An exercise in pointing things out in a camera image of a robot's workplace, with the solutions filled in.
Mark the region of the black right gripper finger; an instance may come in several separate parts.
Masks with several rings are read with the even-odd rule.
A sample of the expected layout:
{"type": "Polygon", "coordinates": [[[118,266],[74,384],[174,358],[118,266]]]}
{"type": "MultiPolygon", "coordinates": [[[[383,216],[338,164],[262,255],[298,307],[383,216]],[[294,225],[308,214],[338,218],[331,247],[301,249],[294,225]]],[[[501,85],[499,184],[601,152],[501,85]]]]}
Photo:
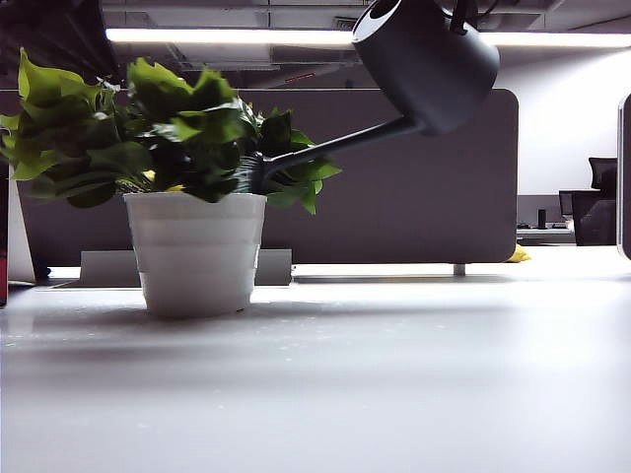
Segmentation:
{"type": "Polygon", "coordinates": [[[478,14],[478,3],[476,0],[456,0],[452,11],[451,32],[465,35],[467,33],[466,25],[476,29],[478,14]]]}

